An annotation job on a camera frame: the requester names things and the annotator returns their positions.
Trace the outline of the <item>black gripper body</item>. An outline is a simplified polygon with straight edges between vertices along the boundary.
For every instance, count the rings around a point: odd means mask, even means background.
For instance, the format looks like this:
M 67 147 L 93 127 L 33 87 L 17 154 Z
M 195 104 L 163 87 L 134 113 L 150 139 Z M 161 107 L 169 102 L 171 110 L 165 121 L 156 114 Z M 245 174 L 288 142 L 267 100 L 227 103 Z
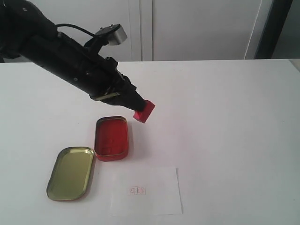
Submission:
M 127 76 L 117 70 L 115 60 L 77 59 L 77 88 L 87 93 L 95 101 L 117 105 L 117 96 L 126 89 L 136 87 Z

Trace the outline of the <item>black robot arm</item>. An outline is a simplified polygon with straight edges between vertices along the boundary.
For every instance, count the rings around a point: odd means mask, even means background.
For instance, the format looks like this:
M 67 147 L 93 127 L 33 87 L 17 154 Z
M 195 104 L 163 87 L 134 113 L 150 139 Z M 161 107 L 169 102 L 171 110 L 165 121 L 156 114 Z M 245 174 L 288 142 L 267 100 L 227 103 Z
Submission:
M 117 61 L 103 58 L 106 45 L 120 45 L 127 39 L 120 24 L 101 28 L 84 45 L 48 20 L 27 0 L 0 3 L 0 55 L 20 56 L 42 67 L 89 95 L 95 101 L 142 111 L 146 101 L 136 92 L 130 79 L 118 71 Z

